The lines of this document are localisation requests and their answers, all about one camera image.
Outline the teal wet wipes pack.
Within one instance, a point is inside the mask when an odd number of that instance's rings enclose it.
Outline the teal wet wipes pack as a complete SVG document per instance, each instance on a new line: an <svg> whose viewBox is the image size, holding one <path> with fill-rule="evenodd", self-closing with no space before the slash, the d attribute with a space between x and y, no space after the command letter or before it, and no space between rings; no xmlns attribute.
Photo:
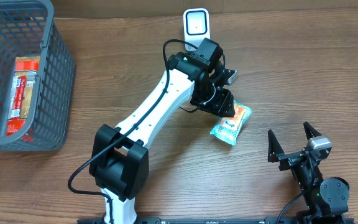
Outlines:
<svg viewBox="0 0 358 224"><path fill-rule="evenodd" d="M234 121L232 119L222 118L210 131L210 134L225 143L235 146L237 143L237 137L243 125L243 121Z"/></svg>

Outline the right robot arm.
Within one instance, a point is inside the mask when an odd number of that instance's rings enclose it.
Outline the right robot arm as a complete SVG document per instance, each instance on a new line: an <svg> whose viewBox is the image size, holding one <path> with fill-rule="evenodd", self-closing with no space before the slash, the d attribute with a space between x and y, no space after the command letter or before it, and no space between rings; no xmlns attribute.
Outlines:
<svg viewBox="0 0 358 224"><path fill-rule="evenodd" d="M268 131L268 161L278 162L281 171L290 170L301 192L288 202L272 223L354 223L353 218L345 217L349 211L349 183L340 177L324 179L319 169L322 160L328 158L332 149L331 141L315 130L308 122L303 123L307 144L299 152L284 153L274 132ZM284 214L300 197L307 209L294 217Z"/></svg>

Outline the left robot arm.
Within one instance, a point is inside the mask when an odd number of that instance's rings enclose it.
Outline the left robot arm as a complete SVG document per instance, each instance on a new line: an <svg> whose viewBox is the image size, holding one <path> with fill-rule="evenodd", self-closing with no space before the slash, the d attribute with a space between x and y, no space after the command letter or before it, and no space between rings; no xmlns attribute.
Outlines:
<svg viewBox="0 0 358 224"><path fill-rule="evenodd" d="M169 117L186 101L197 110L235 115L225 87L235 71L224 64L218 43L204 39L194 52L164 57L166 69L142 104L115 127L102 125L94 139L89 173L105 199L103 223L134 223L134 202L149 176L149 149Z"/></svg>

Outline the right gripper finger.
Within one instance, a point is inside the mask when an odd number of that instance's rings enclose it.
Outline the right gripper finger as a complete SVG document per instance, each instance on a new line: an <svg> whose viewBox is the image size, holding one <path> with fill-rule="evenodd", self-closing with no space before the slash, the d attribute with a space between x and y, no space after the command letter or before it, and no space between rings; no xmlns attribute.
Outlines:
<svg viewBox="0 0 358 224"><path fill-rule="evenodd" d="M284 156L285 153L278 142L274 132L270 129L268 131L268 161L269 162L279 162L280 158Z"/></svg>
<svg viewBox="0 0 358 224"><path fill-rule="evenodd" d="M303 127L304 127L304 130L305 130L307 140L309 140L311 138L314 138L314 137L321 136L321 133L318 132L317 130L315 130L315 128L312 127L312 125L310 125L309 122L305 121L303 123Z"/></svg>

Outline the orange tissue pack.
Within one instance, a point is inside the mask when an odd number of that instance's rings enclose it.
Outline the orange tissue pack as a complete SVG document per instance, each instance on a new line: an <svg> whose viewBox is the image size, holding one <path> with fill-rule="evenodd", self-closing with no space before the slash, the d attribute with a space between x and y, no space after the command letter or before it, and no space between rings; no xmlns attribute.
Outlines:
<svg viewBox="0 0 358 224"><path fill-rule="evenodd" d="M233 117L221 118L219 124L228 130L238 131L252 114L252 109L234 101L234 111L235 114Z"/></svg>

